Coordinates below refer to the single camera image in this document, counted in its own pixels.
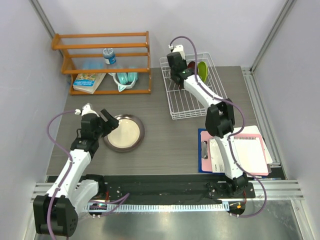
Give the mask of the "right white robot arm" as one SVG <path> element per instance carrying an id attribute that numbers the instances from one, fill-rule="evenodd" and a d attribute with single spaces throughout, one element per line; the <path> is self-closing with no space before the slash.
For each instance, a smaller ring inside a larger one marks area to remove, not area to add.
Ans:
<path id="1" fill-rule="evenodd" d="M 233 102 L 218 96 L 204 84 L 197 70 L 188 68 L 186 60 L 179 52 L 171 52 L 166 58 L 174 83 L 191 93 L 205 107 L 205 128 L 219 147 L 224 174 L 227 177 L 226 193 L 230 197 L 238 197 L 248 186 L 249 181 L 246 171 L 238 162 L 234 136 L 240 132 L 234 132 Z"/>

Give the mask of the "large brown rimmed cream plate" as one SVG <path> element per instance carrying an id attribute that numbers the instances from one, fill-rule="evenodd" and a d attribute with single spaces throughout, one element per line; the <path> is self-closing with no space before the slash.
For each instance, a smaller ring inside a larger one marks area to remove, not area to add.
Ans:
<path id="1" fill-rule="evenodd" d="M 140 118 L 132 114 L 115 116 L 118 127 L 103 138 L 104 144 L 115 152 L 125 153 L 136 149 L 145 137 L 145 127 Z"/>

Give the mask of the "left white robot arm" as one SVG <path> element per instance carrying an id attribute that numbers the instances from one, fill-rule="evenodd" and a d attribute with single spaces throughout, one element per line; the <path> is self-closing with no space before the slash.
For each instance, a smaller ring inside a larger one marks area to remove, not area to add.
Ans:
<path id="1" fill-rule="evenodd" d="M 58 236 L 71 237 L 87 203 L 92 198 L 100 200 L 106 195 L 107 188 L 101 176 L 79 181 L 99 148 L 99 140 L 119 126 L 118 119 L 106 109 L 97 113 L 89 103 L 71 113 L 80 115 L 81 121 L 70 149 L 50 139 L 67 154 L 67 161 L 50 189 L 44 195 L 37 195 L 33 201 L 36 233 L 49 235 L 53 240 Z"/>

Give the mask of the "white wire dish rack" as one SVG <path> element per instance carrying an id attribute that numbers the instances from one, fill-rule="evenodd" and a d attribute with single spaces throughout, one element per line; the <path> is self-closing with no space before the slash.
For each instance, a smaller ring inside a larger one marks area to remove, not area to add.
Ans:
<path id="1" fill-rule="evenodd" d="M 204 84 L 220 98 L 226 99 L 227 94 L 211 55 L 208 52 L 200 52 L 197 54 L 197 60 L 198 62 L 205 62 L 208 66 L 208 75 Z M 167 58 L 165 56 L 161 57 L 159 62 L 171 118 L 179 120 L 205 116 L 207 111 L 204 106 L 191 93 L 185 89 L 180 89 L 171 79 L 171 69 Z"/>

